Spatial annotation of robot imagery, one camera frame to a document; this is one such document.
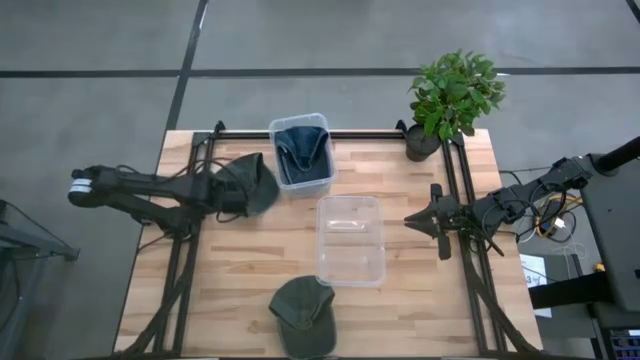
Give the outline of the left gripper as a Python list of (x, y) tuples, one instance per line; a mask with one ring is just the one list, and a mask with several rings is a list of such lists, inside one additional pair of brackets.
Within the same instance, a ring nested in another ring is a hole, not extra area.
[(230, 195), (224, 198), (225, 192), (249, 193), (249, 187), (242, 179), (225, 178), (224, 181), (211, 172), (201, 172), (197, 175), (198, 207), (205, 214), (213, 214), (222, 210), (239, 216), (247, 215), (248, 200), (244, 196)]

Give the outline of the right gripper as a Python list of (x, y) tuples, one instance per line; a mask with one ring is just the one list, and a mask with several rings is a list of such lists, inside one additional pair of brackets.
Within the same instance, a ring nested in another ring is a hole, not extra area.
[(408, 228), (435, 237), (439, 259), (448, 260), (451, 258), (451, 242), (447, 232), (461, 230), (465, 226), (466, 214), (454, 196), (443, 194), (440, 184), (432, 184), (430, 191), (430, 205), (405, 217), (404, 221)]

